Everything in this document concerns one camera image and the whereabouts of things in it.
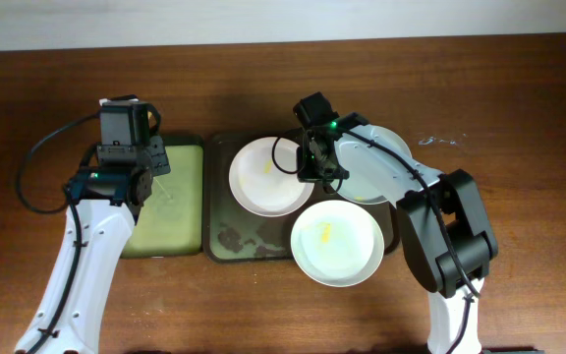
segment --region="black tray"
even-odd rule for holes
[[[205,145],[202,246],[215,262],[291,260],[290,234],[297,217],[316,203],[344,200],[337,195],[327,195],[320,185],[316,185],[302,207],[284,216],[259,216],[240,206],[228,182],[233,158],[246,144],[272,136],[276,136],[276,133],[223,133]],[[300,142],[297,133],[283,137]],[[384,254],[392,253],[399,245],[399,238],[392,230],[391,215],[394,215],[394,209],[389,203],[360,207],[368,211],[379,224],[385,241]]]

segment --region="brown tabletop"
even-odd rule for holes
[[[0,53],[0,353],[27,329],[62,242],[64,216],[28,212],[12,188],[42,136],[127,93],[154,103],[164,133],[285,130],[317,90],[398,133],[422,163],[478,181],[499,242],[483,346],[566,353],[566,34]],[[31,199],[62,203],[59,186],[98,139],[87,124],[46,146],[25,179]],[[401,249],[345,289],[294,262],[121,260],[100,351],[343,353],[424,344],[428,326]]]

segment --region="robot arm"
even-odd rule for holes
[[[157,122],[151,128],[148,111]],[[170,171],[163,141],[156,134],[160,116],[153,106],[136,100],[105,101],[99,119],[99,165],[83,163],[66,186],[71,206],[63,244],[38,311],[15,353],[98,353],[117,261],[151,194],[153,177]]]
[[[320,92],[301,100],[294,112],[305,131],[297,151],[301,182],[337,186],[352,193],[348,199],[354,201],[357,195],[383,197],[396,207],[393,229],[402,240],[410,271],[428,292],[431,353],[480,353],[478,299],[460,270],[479,292],[497,243],[473,178],[462,170],[447,175],[413,160],[395,144],[394,133],[370,125],[357,113],[340,117]],[[455,213],[456,220],[446,227],[451,245],[443,239],[428,198],[442,212]],[[450,257],[449,246],[458,262]]]

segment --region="table surface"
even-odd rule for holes
[[[566,353],[566,34],[0,53],[0,353],[25,332],[62,241],[63,215],[28,212],[12,188],[42,136],[127,93],[154,103],[166,134],[286,130],[317,90],[399,134],[422,163],[478,181],[499,242],[483,346]],[[87,124],[45,147],[25,179],[31,199],[62,203],[98,137]],[[344,289],[294,262],[200,254],[119,261],[100,351],[367,352],[424,344],[428,326],[402,249]]]

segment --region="white plate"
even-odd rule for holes
[[[292,254],[311,279],[352,286],[368,279],[383,259],[383,234],[363,208],[343,201],[310,206],[294,223]]]
[[[261,216],[282,216],[301,207],[313,191],[313,183],[299,182],[295,174],[283,173],[272,162],[276,138],[255,140],[243,147],[231,163],[228,182],[235,200],[246,210]],[[298,144],[281,139],[276,162],[288,171],[296,170]]]
[[[412,157],[410,148],[405,143],[401,137],[396,133],[392,132],[383,127],[372,126],[371,135],[373,138],[383,146],[391,148],[400,152],[403,152],[409,157]],[[348,161],[340,160],[340,164],[346,166]],[[350,177],[342,181],[342,187],[338,191],[338,195],[347,201],[362,204],[362,205],[376,205],[385,203],[388,200],[374,188],[364,177],[361,177],[355,173],[355,171],[349,171]],[[339,181],[334,181],[331,184],[333,189],[338,187]]]

